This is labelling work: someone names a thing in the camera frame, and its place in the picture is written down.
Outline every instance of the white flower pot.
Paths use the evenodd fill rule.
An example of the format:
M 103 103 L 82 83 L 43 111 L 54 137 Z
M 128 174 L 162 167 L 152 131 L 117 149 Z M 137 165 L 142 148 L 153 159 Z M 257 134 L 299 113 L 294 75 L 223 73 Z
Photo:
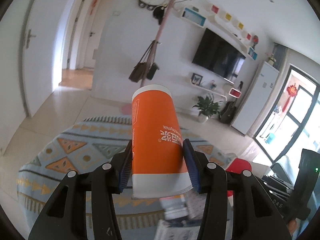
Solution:
M 200 114 L 198 116 L 198 122 L 200 122 L 200 123 L 205 123 L 208 119 L 209 119 L 209 117 L 207 117 L 206 115 L 203 115 L 203 114 Z

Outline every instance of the white ceiling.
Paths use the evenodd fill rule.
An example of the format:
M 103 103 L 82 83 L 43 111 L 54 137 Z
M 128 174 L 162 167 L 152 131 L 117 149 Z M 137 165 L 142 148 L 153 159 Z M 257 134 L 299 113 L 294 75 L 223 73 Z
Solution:
M 193 0 L 222 6 L 247 30 L 262 29 L 274 42 L 320 64 L 320 21 L 307 0 Z

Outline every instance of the potted plant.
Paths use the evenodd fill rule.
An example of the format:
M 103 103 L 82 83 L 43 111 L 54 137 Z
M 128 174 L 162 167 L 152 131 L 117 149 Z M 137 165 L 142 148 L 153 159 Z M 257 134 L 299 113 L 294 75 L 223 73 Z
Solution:
M 201 123 L 207 121 L 209 117 L 214 114 L 220 113 L 219 102 L 214 102 L 214 97 L 211 94 L 207 95 L 205 98 L 198 97 L 198 104 L 193 107 L 197 107 L 200 110 L 198 121 Z

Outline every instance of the door handle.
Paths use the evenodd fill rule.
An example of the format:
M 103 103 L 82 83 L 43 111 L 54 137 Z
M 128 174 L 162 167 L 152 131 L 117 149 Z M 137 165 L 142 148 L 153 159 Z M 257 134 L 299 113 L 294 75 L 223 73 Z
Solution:
M 30 39 L 31 38 L 35 38 L 37 35 L 32 35 L 31 34 L 31 29 L 29 29 L 29 31 L 28 31 L 28 37 L 27 37 L 27 45 L 26 45 L 26 49 L 28 49 L 29 48 L 29 45 L 30 45 Z

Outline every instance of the flat screen tv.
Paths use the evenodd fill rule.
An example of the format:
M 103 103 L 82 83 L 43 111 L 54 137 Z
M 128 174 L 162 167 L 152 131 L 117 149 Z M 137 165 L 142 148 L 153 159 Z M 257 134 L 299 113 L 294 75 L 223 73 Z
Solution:
M 206 29 L 192 63 L 234 83 L 245 56 L 219 35 Z

